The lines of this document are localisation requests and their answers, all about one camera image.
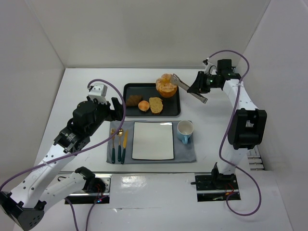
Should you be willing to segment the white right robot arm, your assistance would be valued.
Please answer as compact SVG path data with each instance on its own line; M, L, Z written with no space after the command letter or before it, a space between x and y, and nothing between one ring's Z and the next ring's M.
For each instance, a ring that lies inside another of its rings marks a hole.
M262 142L267 113L258 109L245 90L243 78L235 73L230 59L217 62L216 73L210 69L209 59L203 61L205 70L200 71L188 93L209 93L211 89L222 89L231 102L232 113L221 145L219 161L211 171L211 185L224 189L235 180L235 169L249 150Z

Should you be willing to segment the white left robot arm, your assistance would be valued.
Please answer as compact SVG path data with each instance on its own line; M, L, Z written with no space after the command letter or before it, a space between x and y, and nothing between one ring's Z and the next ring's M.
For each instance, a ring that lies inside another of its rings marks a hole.
M53 186L50 183L84 150L90 137L104 121L124 121L124 103L113 97L114 109L110 105L97 98L80 102L42 161L30 169L29 175L10 192L0 192L1 209L22 230L34 228L48 209L76 191L101 193L105 189L105 183L86 167L77 168Z

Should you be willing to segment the large orange bundt bread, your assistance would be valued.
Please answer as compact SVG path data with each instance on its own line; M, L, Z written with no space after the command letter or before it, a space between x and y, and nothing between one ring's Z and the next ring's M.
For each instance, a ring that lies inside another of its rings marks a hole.
M172 74L165 73L156 80L156 90L164 98L171 98L176 94L178 86L171 83Z

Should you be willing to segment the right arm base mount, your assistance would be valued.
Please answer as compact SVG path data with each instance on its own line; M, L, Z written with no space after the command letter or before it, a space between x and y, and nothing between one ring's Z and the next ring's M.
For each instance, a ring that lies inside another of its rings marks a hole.
M198 202L241 200L239 186L236 177L228 182L214 184L209 174L197 174L195 180L191 182L196 187Z

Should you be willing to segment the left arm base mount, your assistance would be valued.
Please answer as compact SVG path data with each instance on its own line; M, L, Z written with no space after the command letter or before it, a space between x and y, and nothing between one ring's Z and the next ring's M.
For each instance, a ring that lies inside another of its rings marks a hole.
M98 200L97 204L108 204L110 202L111 175L97 174L100 181L95 183L91 189L79 190L70 194L67 198L74 205L90 205Z

